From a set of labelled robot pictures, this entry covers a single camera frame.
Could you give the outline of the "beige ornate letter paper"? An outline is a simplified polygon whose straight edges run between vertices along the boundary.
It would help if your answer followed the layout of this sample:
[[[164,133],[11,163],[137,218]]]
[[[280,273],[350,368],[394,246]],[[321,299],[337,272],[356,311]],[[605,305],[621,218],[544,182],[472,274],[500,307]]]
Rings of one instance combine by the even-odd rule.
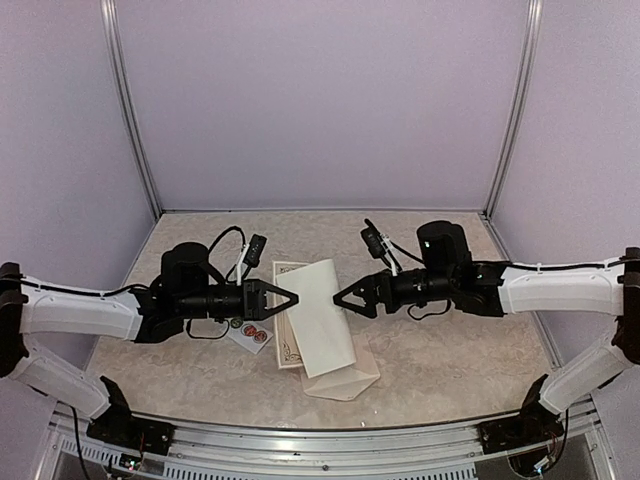
[[[312,379],[355,364],[346,314],[333,301],[339,291],[334,261],[276,260],[272,272],[276,286],[299,298],[274,320],[278,368],[301,368]]]

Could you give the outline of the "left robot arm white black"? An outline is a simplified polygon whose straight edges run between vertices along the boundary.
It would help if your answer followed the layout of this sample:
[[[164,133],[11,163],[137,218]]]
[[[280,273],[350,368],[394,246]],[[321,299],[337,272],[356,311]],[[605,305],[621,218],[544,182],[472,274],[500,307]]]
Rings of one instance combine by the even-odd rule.
[[[209,262],[209,250],[185,242],[165,252],[148,285],[115,291],[75,290],[23,275],[16,263],[1,267],[1,375],[82,412],[121,445],[140,434],[118,385],[95,378],[40,345],[37,333],[108,336],[159,344],[195,319],[268,319],[299,297],[259,279],[233,283]]]

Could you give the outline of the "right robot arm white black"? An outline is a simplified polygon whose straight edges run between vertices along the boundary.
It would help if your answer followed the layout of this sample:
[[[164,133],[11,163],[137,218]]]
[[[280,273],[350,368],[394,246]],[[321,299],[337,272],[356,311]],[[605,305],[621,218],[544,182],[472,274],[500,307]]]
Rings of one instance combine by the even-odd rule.
[[[392,253],[393,243],[368,222],[361,237],[371,256],[384,259],[388,267],[335,294],[334,304],[367,318],[375,318],[379,306],[392,314],[401,307],[444,301],[482,317],[577,311],[608,314],[616,321],[614,330],[530,388],[511,423],[518,442],[535,442],[549,429],[551,418],[575,400],[638,365],[637,248],[603,261],[527,265],[473,260],[463,227],[449,221],[424,224],[416,234],[423,265],[403,271]]]

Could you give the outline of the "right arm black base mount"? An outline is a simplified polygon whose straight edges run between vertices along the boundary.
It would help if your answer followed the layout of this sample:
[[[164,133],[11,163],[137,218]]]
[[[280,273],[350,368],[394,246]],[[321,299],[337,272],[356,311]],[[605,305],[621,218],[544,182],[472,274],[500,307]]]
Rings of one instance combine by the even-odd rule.
[[[564,435],[560,414],[552,413],[540,403],[541,389],[547,378],[548,374],[545,374],[532,384],[517,414],[481,422],[477,426],[484,454],[517,449]]]

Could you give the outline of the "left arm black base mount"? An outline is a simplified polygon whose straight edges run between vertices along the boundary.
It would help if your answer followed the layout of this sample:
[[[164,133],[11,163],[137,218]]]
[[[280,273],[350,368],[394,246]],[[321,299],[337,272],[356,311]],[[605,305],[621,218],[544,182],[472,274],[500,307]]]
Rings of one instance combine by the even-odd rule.
[[[105,376],[100,380],[108,392],[109,405],[104,413],[89,422],[87,436],[139,453],[166,456],[176,427],[168,422],[135,416],[117,383]]]

